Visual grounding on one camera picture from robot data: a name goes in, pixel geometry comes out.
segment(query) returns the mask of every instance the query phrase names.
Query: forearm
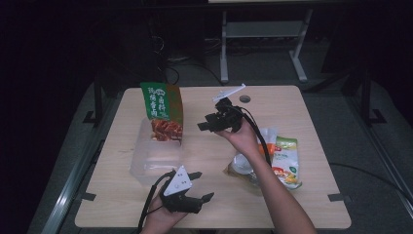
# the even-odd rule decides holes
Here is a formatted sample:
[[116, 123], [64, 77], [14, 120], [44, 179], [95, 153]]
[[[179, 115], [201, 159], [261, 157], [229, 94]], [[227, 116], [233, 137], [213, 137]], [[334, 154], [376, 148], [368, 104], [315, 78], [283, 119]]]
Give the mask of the forearm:
[[248, 157], [260, 182], [262, 194], [274, 226], [280, 233], [316, 233], [316, 229], [291, 193], [284, 187], [265, 160]]

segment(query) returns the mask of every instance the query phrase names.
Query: green snack bag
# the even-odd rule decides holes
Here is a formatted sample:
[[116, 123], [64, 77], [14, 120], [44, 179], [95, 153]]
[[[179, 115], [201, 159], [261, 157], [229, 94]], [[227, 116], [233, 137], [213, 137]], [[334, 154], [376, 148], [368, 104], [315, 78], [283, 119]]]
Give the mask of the green snack bag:
[[288, 189], [302, 185], [298, 179], [297, 139], [277, 136], [276, 153], [272, 163], [274, 173]]
[[142, 82], [146, 115], [151, 121], [152, 138], [158, 141], [182, 140], [183, 107], [179, 87], [163, 83]]

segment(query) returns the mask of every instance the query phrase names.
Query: black cable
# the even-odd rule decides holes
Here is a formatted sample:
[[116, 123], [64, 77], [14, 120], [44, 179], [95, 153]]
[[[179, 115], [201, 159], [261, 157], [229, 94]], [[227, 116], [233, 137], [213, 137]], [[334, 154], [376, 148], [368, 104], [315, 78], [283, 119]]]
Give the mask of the black cable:
[[218, 83], [219, 83], [221, 86], [225, 86], [225, 85], [226, 85], [225, 83], [221, 82], [221, 79], [219, 79], [218, 76], [217, 76], [211, 69], [207, 68], [207, 67], [204, 66], [204, 65], [196, 64], [196, 63], [191, 63], [191, 64], [175, 64], [174, 66], [199, 66], [199, 67], [201, 67], [201, 68], [209, 71], [209, 73], [212, 74], [212, 76], [215, 78], [216, 81], [218, 81]]
[[249, 125], [252, 127], [252, 129], [255, 131], [259, 141], [261, 142], [262, 148], [264, 149], [265, 160], [267, 161], [268, 165], [270, 165], [271, 167], [270, 152], [268, 152], [267, 143], [265, 142], [264, 137], [261, 135], [261, 132], [259, 131], [258, 126], [252, 122], [252, 120], [249, 118], [248, 115], [244, 114], [244, 118], [249, 123]]
[[252, 129], [255, 131], [255, 134], [257, 135], [259, 141], [261, 142], [262, 148], [264, 150], [264, 156], [265, 156], [265, 161], [267, 161], [268, 165], [270, 165], [270, 167], [272, 167], [271, 165], [271, 159], [270, 159], [270, 152], [268, 151], [268, 147], [267, 147], [267, 143], [265, 142], [264, 137], [261, 135], [261, 132], [259, 131], [258, 125], [256, 124], [254, 118], [252, 117], [251, 113], [243, 108], [243, 107], [239, 107], [240, 109], [245, 110], [251, 117], [249, 117], [247, 114], [243, 113], [242, 111], [239, 110], [239, 108], [232, 106], [232, 105], [218, 105], [216, 107], [227, 107], [227, 108], [231, 108], [234, 109], [235, 111], [241, 113], [243, 115], [243, 117], [246, 119], [246, 121], [248, 122], [248, 124], [252, 127]]
[[361, 169], [361, 168], [357, 168], [357, 167], [354, 167], [354, 166], [351, 166], [351, 165], [347, 165], [347, 164], [329, 163], [329, 165], [330, 165], [330, 166], [343, 167], [343, 168], [349, 168], [349, 169], [353, 169], [353, 170], [362, 172], [362, 173], [367, 174], [367, 175], [369, 175], [369, 176], [373, 176], [373, 177], [381, 180], [382, 182], [386, 183], [386, 184], [389, 185], [390, 187], [394, 188], [394, 189], [397, 190], [398, 192], [400, 192], [401, 195], [403, 195], [404, 198], [410, 203], [410, 205], [413, 205], [413, 201], [412, 201], [412, 199], [410, 198], [410, 196], [408, 196], [408, 195], [406, 194], [406, 192], [404, 192], [404, 191], [403, 191], [402, 189], [400, 189], [397, 185], [395, 185], [393, 182], [391, 182], [390, 180], [388, 180], [388, 179], [386, 179], [386, 178], [383, 178], [383, 177], [381, 177], [381, 176], [372, 174], [371, 172], [369, 172], [369, 171], [367, 171], [367, 170], [364, 170], [364, 169]]
[[[178, 72], [176, 69], [174, 69], [174, 68], [172, 68], [172, 67], [169, 67], [169, 66], [165, 67], [165, 69], [172, 70], [173, 72], [176, 73], [176, 79], [175, 79], [175, 81], [172, 83], [173, 85], [176, 85], [176, 84], [178, 83], [178, 81], [179, 81], [179, 78], [180, 78], [179, 72]], [[169, 81], [167, 75], [165, 75], [165, 79], [166, 79], [166, 81], [167, 81], [167, 84], [170, 84], [170, 81]]]
[[145, 220], [146, 216], [155, 211], [154, 210], [154, 211], [148, 213], [149, 205], [151, 204], [152, 198], [155, 194], [155, 191], [156, 191], [156, 188], [157, 188], [158, 184], [162, 181], [162, 179], [164, 179], [166, 177], [171, 177], [173, 175], [174, 175], [174, 171], [172, 171], [170, 173], [166, 173], [166, 174], [162, 175], [160, 178], [158, 178], [158, 180], [152, 185], [151, 190], [149, 191], [148, 197], [146, 198], [145, 205], [143, 206], [142, 213], [140, 214], [140, 220], [139, 220], [139, 224], [137, 225], [136, 233], [140, 233], [142, 231], [143, 221]]
[[161, 207], [159, 207], [159, 208], [157, 208], [157, 209], [154, 209], [153, 211], [150, 211], [150, 212], [146, 213], [146, 215], [152, 214], [153, 212], [157, 211], [158, 209], [162, 208], [163, 206], [164, 206], [164, 205], [162, 205]]

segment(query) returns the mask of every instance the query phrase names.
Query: snack bag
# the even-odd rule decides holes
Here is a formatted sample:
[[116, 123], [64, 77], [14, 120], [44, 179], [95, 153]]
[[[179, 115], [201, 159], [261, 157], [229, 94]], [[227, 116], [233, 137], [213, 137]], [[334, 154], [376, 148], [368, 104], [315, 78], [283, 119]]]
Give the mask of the snack bag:
[[[274, 153], [276, 152], [276, 141], [277, 141], [277, 129], [275, 127], [272, 128], [265, 128], [260, 129], [259, 132], [261, 136], [264, 138], [265, 143], [267, 144], [268, 152], [270, 154], [270, 158], [273, 158]], [[258, 150], [261, 155], [265, 155], [264, 147], [261, 142], [258, 140]]]
[[302, 185], [298, 179], [297, 139], [277, 136], [276, 152], [272, 162], [274, 173], [288, 189]]
[[183, 108], [179, 87], [142, 82], [146, 115], [151, 121], [152, 138], [158, 141], [182, 140]]
[[[259, 131], [266, 142], [270, 158], [272, 159], [276, 151], [277, 129], [273, 127], [260, 129]], [[259, 151], [264, 157], [264, 147], [259, 139], [257, 139], [257, 141], [259, 144]], [[224, 173], [228, 176], [236, 176], [241, 179], [247, 180], [252, 185], [259, 185], [256, 174], [248, 163], [248, 160], [246, 160], [245, 156], [241, 153], [237, 153], [233, 161], [224, 170]]]

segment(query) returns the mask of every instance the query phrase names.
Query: food package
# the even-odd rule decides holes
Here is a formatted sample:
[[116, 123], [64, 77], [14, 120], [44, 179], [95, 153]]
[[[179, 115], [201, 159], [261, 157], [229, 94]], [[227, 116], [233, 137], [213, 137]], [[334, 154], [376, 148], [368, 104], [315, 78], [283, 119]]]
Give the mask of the food package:
[[296, 138], [277, 136], [272, 168], [288, 189], [296, 189], [302, 185], [298, 178], [299, 165]]
[[[263, 128], [259, 130], [261, 136], [264, 138], [266, 142], [266, 146], [269, 151], [270, 159], [273, 159], [274, 153], [276, 151], [276, 141], [277, 141], [277, 129], [275, 127], [272, 128]], [[263, 157], [264, 154], [264, 147], [261, 144], [261, 141], [257, 139], [259, 151]], [[228, 164], [224, 173], [228, 176], [236, 176], [246, 181], [249, 181], [251, 184], [258, 186], [258, 179], [256, 174], [254, 173], [252, 167], [248, 163], [248, 160], [245, 156], [241, 153], [237, 153], [233, 159], [233, 161]]]

